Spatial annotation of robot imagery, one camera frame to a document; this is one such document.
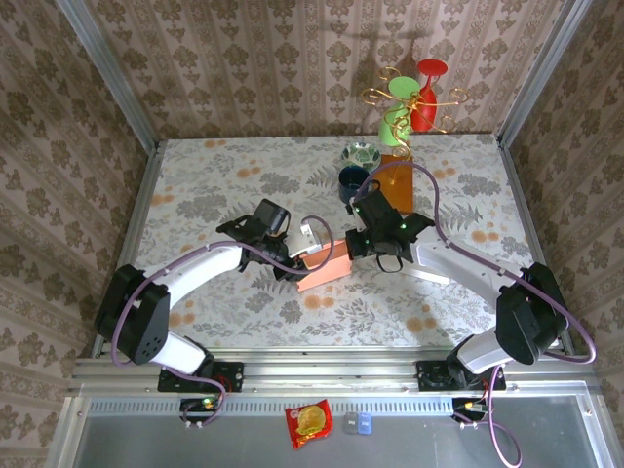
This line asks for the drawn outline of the white paper box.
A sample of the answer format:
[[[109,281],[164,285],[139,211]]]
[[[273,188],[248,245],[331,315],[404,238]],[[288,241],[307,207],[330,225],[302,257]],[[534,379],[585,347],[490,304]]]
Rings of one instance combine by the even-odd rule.
[[[422,265],[407,264],[401,269],[401,273],[411,276],[412,278],[440,284],[443,286],[448,285],[450,282],[449,277],[443,275],[435,269]]]

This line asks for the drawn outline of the dark blue mug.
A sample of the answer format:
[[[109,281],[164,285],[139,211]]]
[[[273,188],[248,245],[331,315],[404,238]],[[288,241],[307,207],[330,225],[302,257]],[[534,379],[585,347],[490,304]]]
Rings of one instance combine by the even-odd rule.
[[[357,191],[364,185],[370,173],[359,166],[348,166],[338,175],[338,194],[342,203],[348,204]]]

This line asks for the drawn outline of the green leaf pattern bowl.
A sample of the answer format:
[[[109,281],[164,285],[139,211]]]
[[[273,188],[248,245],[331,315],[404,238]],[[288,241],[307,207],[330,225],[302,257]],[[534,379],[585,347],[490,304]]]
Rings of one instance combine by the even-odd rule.
[[[372,172],[381,164],[381,152],[371,143],[357,141],[343,148],[341,160],[346,166],[358,166]]]

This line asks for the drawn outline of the floral tablecloth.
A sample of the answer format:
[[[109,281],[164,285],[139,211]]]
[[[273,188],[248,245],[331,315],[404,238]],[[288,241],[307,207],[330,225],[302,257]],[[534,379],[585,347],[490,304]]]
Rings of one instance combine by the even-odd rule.
[[[136,266],[168,263],[213,242],[219,225],[268,199],[306,215],[323,237],[353,225],[338,197],[348,136],[181,139],[166,142]],[[411,140],[415,209],[441,203],[444,231],[492,256],[528,266],[532,254],[496,140],[420,135]],[[228,272],[187,295],[169,327],[204,346],[438,346],[489,329],[494,311],[453,282],[402,274],[393,258],[357,261],[349,276],[300,292],[270,266]]]

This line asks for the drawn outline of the green wine glass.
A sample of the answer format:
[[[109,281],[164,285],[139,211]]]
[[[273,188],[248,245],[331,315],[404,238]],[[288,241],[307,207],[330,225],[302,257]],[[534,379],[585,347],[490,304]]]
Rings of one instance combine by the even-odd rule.
[[[412,95],[420,91],[420,85],[413,78],[399,76],[390,80],[388,91],[396,103],[386,111],[380,122],[379,138],[383,144],[396,147],[401,145],[400,139],[410,135],[410,110],[407,104]]]

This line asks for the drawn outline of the red wine glass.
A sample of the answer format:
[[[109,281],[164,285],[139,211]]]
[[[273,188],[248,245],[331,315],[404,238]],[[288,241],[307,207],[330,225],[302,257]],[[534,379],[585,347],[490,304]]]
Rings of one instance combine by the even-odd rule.
[[[437,97],[433,84],[448,71],[448,66],[441,60],[426,58],[421,60],[417,71],[426,79],[419,91],[414,111],[411,113],[411,128],[416,133],[426,133],[433,128],[437,114]]]

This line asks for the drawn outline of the small black controller board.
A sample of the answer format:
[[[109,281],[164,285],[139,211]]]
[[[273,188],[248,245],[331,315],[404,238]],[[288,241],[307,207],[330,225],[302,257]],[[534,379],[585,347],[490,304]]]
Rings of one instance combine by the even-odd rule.
[[[219,405],[218,397],[182,399],[179,403],[179,417],[185,424],[203,425],[215,415]]]
[[[483,421],[488,407],[483,400],[468,398],[452,398],[451,417],[457,422],[473,423]]]

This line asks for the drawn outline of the red snack packet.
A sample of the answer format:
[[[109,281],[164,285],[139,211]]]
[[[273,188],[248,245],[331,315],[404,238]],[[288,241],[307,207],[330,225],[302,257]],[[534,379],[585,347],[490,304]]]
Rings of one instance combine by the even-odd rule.
[[[332,431],[332,411],[327,399],[316,404],[285,409],[285,417],[293,449],[325,438]]]

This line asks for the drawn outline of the grey metal shelf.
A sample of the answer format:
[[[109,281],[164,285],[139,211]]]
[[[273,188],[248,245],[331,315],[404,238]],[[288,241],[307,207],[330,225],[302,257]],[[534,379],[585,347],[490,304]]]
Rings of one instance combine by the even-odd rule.
[[[450,416],[373,416],[349,435],[333,414],[325,438],[293,449],[285,413],[220,417],[188,429],[179,415],[92,416],[93,398],[68,399],[45,468],[624,468],[601,404],[582,390],[499,396],[504,432]]]

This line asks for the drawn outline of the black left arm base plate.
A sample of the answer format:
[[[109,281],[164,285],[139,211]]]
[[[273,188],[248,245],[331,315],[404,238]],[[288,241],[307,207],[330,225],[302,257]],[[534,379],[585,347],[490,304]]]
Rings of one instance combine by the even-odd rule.
[[[227,393],[241,393],[244,381],[244,364],[242,362],[214,362],[211,367],[211,375],[207,376],[203,370],[201,376],[219,382]],[[157,389],[163,393],[218,392],[218,389],[212,384],[189,381],[175,376],[168,370],[160,371]]]

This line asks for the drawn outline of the aluminium side rail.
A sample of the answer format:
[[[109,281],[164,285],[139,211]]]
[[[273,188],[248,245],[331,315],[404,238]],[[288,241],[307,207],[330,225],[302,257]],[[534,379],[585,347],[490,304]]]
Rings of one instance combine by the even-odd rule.
[[[116,264],[117,268],[126,264],[134,264],[137,259],[137,252],[149,212],[149,206],[161,173],[166,146],[166,141],[157,142],[155,149],[147,158],[136,199],[132,206],[127,230],[123,237],[121,251]]]
[[[519,212],[521,223],[526,235],[526,242],[534,261],[547,265],[544,252],[540,245],[537,231],[535,229],[533,219],[527,204],[527,199],[518,176],[513,158],[507,145],[505,145],[500,137],[496,137],[495,141],[501,156],[503,166],[508,177],[508,182],[513,193],[515,203]]]

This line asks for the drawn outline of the aluminium cross rail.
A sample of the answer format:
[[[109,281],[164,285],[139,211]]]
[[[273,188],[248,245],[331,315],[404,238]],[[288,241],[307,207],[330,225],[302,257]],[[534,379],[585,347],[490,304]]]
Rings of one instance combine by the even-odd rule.
[[[416,363],[437,354],[409,350],[225,353],[223,361],[244,364],[245,396],[398,396],[418,391]],[[103,359],[80,359],[70,379],[71,396],[152,396],[161,369],[118,368]]]

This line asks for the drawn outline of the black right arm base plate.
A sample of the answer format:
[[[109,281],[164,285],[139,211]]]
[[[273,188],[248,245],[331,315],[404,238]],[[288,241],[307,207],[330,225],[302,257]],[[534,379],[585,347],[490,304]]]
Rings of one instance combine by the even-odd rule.
[[[417,361],[415,367],[415,377],[421,392],[486,390],[491,384],[494,390],[507,388],[503,370],[492,377],[494,368],[472,373],[458,363],[448,363],[446,360]]]

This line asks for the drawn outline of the aluminium frame post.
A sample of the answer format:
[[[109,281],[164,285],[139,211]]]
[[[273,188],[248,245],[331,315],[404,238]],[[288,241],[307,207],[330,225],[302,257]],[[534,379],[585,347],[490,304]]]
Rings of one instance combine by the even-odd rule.
[[[580,23],[584,20],[592,0],[565,0],[552,29],[537,54],[525,83],[511,106],[497,133],[499,146],[509,149],[527,117],[536,105],[556,66]]]
[[[86,1],[57,1],[137,140],[147,155],[152,156],[158,149],[159,138],[148,122],[146,112],[142,109],[129,79],[124,74],[121,60],[115,57],[113,47],[97,25]]]

